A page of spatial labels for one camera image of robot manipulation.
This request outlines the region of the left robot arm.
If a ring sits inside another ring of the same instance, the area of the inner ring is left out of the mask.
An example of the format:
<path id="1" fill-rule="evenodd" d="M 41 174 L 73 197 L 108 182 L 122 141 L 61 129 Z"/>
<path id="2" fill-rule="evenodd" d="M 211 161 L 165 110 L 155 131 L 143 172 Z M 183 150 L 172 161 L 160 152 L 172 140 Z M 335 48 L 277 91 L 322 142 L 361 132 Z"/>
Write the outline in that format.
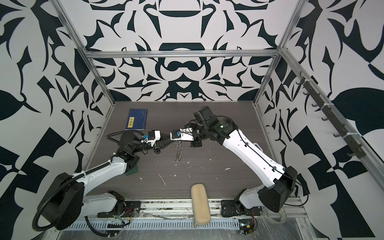
<path id="1" fill-rule="evenodd" d="M 33 217 L 32 228 L 42 232 L 51 228 L 63 230 L 78 218 L 98 213 L 122 214 L 124 198 L 115 191 L 90 196 L 89 192 L 101 184 L 120 175 L 130 175 L 137 166 L 138 153 L 162 149 L 179 140 L 180 131 L 168 135 L 160 131 L 124 130 L 108 134 L 107 140 L 118 145 L 118 149 L 103 164 L 73 175 L 58 175 L 44 195 Z"/>

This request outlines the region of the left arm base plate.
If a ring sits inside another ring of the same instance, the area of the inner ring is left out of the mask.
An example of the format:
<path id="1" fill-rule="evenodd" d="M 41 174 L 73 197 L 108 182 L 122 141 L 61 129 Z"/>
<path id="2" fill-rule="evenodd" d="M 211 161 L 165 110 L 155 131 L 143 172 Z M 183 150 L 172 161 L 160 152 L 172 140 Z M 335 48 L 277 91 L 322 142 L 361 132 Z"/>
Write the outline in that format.
<path id="1" fill-rule="evenodd" d="M 121 218 L 130 218 L 138 214 L 141 209 L 141 201 L 120 201 L 110 212 L 98 213 L 98 218 L 112 218 L 120 216 Z"/>

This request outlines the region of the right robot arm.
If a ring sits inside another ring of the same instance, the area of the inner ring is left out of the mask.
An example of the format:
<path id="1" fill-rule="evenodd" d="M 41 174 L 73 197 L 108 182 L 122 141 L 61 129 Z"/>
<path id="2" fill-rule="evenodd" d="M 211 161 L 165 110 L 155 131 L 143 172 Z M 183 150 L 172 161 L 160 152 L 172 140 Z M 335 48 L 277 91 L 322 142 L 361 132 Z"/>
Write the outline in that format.
<path id="1" fill-rule="evenodd" d="M 228 117 L 212 117 L 207 121 L 188 124 L 170 133 L 171 140 L 200 144 L 210 139 L 218 142 L 239 157 L 261 180 L 261 185 L 244 189 L 237 197 L 239 207 L 265 207 L 278 213 L 294 191 L 298 173 L 293 167 L 284 167 L 254 145 Z"/>

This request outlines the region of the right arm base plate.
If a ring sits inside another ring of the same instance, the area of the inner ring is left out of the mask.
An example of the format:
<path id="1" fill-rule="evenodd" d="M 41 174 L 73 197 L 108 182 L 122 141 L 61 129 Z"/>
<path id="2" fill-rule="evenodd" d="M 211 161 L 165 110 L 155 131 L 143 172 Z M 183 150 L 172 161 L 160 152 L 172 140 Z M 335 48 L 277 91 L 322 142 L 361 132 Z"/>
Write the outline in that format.
<path id="1" fill-rule="evenodd" d="M 236 216 L 260 216 L 262 207 L 254 207 L 252 209 L 245 208 L 240 201 L 221 200 L 221 216 L 231 218 Z"/>

